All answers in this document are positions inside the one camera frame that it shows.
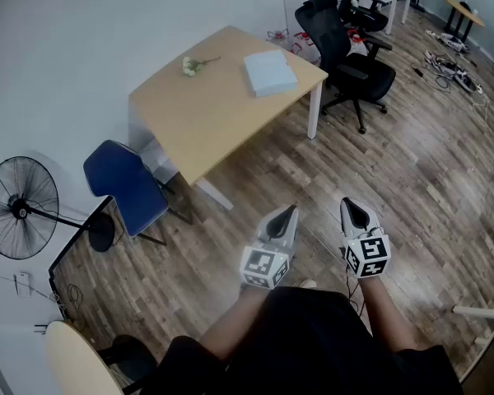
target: cable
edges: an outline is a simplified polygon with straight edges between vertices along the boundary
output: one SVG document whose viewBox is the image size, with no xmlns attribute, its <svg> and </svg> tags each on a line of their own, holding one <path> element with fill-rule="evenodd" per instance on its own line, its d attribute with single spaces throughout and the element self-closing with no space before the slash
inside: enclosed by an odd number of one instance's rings
<svg viewBox="0 0 494 395">
<path fill-rule="evenodd" d="M 350 289 L 350 287 L 349 287 L 349 275 L 347 274 L 348 270 L 349 270 L 349 265 L 346 265 L 347 301 L 349 301 L 350 304 L 353 304 L 355 306 L 354 307 L 355 311 L 358 312 L 359 311 L 359 305 L 357 304 L 357 302 L 355 300 L 352 300 L 352 297 L 355 294 L 355 291 L 357 291 L 357 288 L 360 284 L 357 282 L 357 285 L 355 286 L 353 291 Z"/>
<path fill-rule="evenodd" d="M 12 280 L 11 278 L 7 278 L 6 276 L 2 276 L 2 275 L 0 275 L 0 278 L 2 278 L 3 280 L 6 280 L 6 281 L 13 282 L 17 286 L 26 286 L 26 287 L 30 288 L 32 291 L 34 291 L 35 293 L 37 293 L 38 295 L 41 295 L 45 299 L 48 299 L 49 301 L 55 303 L 60 309 L 66 309 L 66 306 L 64 304 L 59 303 L 60 297 L 58 297 L 58 295 L 55 293 L 51 293 L 51 295 L 46 295 L 42 291 L 38 291 L 36 288 L 34 288 L 28 284 L 18 282 L 17 280 Z"/>
<path fill-rule="evenodd" d="M 457 71 L 457 63 L 455 62 L 452 62 L 450 60 L 450 58 L 446 55 L 441 55 L 441 56 L 435 56 L 435 59 L 440 59 L 444 62 L 451 62 L 451 63 L 454 63 L 455 64 L 455 71 Z M 423 68 L 427 71 L 429 71 L 429 73 L 433 74 L 433 75 L 436 75 L 436 84 L 439 86 L 433 86 L 424 76 L 421 76 L 422 80 L 432 89 L 435 89 L 437 91 L 440 91 L 440 92 L 445 92 L 446 94 L 449 94 L 451 92 L 451 86 L 450 86 L 450 81 L 452 79 L 454 79 L 454 74 L 448 74 L 448 72 L 444 72 L 442 70 L 441 67 L 436 66 L 434 63 L 431 64 L 432 69 L 430 69 L 428 66 L 427 66 L 428 63 L 425 63 L 424 65 L 420 64 L 420 65 L 416 65 L 415 63 L 412 63 L 412 69 L 413 70 L 416 70 L 418 67 L 420 68 Z"/>
<path fill-rule="evenodd" d="M 363 233 L 360 233 L 358 236 L 357 236 L 357 239 L 360 239 L 362 238 L 362 236 L 364 237 L 373 237 L 374 236 L 374 232 L 376 230 L 380 230 L 382 232 L 382 234 L 384 234 L 384 228 L 382 227 L 373 227 L 371 230 L 369 231 L 364 231 Z"/>
<path fill-rule="evenodd" d="M 487 114 L 488 114 L 488 106 L 490 105 L 490 102 L 488 98 L 486 98 L 486 94 L 480 95 L 483 98 L 483 104 L 478 104 L 477 102 L 472 103 L 472 110 L 474 114 L 476 114 L 476 120 L 478 121 L 479 124 L 481 124 L 484 128 L 488 127 L 487 124 Z M 476 107 L 482 107 L 485 109 L 485 114 L 483 115 L 483 122 L 478 118 L 478 113 L 476 113 Z"/>
<path fill-rule="evenodd" d="M 32 201 L 30 199 L 26 199 L 26 201 L 36 203 L 40 207 L 40 209 L 43 209 L 46 212 L 52 212 L 53 214 L 56 214 L 57 216 L 62 217 L 62 218 L 66 218 L 67 220 L 72 220 L 72 221 L 77 221 L 77 222 L 84 222 L 87 220 L 87 218 L 85 220 L 78 220 L 77 218 L 71 218 L 70 216 L 65 216 L 65 215 L 59 214 L 57 211 L 52 211 L 51 209 L 46 209 L 45 207 L 40 205 L 37 201 Z"/>
<path fill-rule="evenodd" d="M 75 284 L 69 284 L 67 292 L 68 300 L 77 312 L 77 315 L 80 316 L 82 319 L 82 327 L 80 329 L 77 329 L 79 332 L 82 332 L 86 328 L 86 318 L 84 317 L 84 314 L 81 313 L 81 304 L 84 300 L 84 295 L 82 294 L 81 289 Z"/>
<path fill-rule="evenodd" d="M 366 305 L 366 302 L 362 302 L 362 307 L 361 307 L 361 312 L 359 313 L 359 318 L 362 316 L 362 311 L 364 310 L 364 306 Z"/>
<path fill-rule="evenodd" d="M 115 374 L 117 374 L 117 375 L 118 375 L 118 376 L 119 376 L 119 377 L 120 377 L 120 378 L 124 381 L 124 384 L 129 385 L 129 384 L 131 383 L 131 382 L 130 382 L 128 379 L 126 379 L 126 378 L 125 378 L 125 377 L 124 377 L 121 373 L 116 372 L 116 371 L 115 371 L 115 370 L 113 370 L 113 369 L 110 369 L 110 372 L 111 372 L 111 373 L 115 373 Z"/>
</svg>

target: wooden floor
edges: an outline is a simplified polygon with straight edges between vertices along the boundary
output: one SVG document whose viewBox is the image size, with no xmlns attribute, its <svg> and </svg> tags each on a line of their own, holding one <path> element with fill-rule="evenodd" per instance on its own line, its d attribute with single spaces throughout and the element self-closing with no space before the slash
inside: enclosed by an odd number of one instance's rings
<svg viewBox="0 0 494 395">
<path fill-rule="evenodd" d="M 389 235 L 393 262 L 383 278 L 395 304 L 422 342 L 442 344 L 456 372 L 466 370 L 479 350 L 474 338 L 488 337 L 490 323 L 467 322 L 450 310 L 494 308 L 494 103 L 485 127 L 484 109 L 473 107 L 479 99 L 457 84 L 449 94 L 434 90 L 427 71 L 431 86 L 417 76 L 411 64 L 422 63 L 425 49 L 445 50 L 425 35 L 438 31 L 428 20 L 410 11 L 401 26 L 401 17 L 399 10 L 391 36 L 379 34 L 394 46 L 379 59 L 397 77 L 384 98 L 387 114 L 362 104 L 366 135 L 357 131 L 350 102 L 330 109 L 311 141 L 303 99 L 208 176 L 233 201 L 232 211 L 177 176 L 173 206 L 191 211 L 194 225 L 168 214 L 157 221 L 150 234 L 165 236 L 168 247 L 125 235 L 99 254 L 86 236 L 77 241 L 56 267 L 55 283 L 64 302 L 68 284 L 81 288 L 97 347 L 128 333 L 160 359 L 173 337 L 198 337 L 235 301 L 240 254 L 260 218 L 291 203 L 301 214 L 285 281 L 314 278 L 322 289 L 347 292 L 338 248 L 339 203 L 349 196 L 375 209 Z M 494 98 L 494 67 L 475 54 L 472 60 L 478 69 L 463 64 Z M 333 90 L 324 92 L 330 96 Z M 361 304 L 359 290 L 354 299 Z M 71 305 L 68 312 L 77 317 Z"/>
</svg>

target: small round table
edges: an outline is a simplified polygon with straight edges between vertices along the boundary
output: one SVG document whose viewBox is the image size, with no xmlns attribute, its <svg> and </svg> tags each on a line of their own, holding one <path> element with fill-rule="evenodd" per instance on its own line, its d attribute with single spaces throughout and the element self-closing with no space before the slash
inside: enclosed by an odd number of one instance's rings
<svg viewBox="0 0 494 395">
<path fill-rule="evenodd" d="M 138 339 L 121 335 L 112 347 L 96 351 L 65 322 L 48 326 L 46 353 L 63 395 L 128 395 L 142 388 L 157 368 L 153 354 Z M 108 368 L 112 364 L 134 382 L 121 389 Z"/>
</svg>

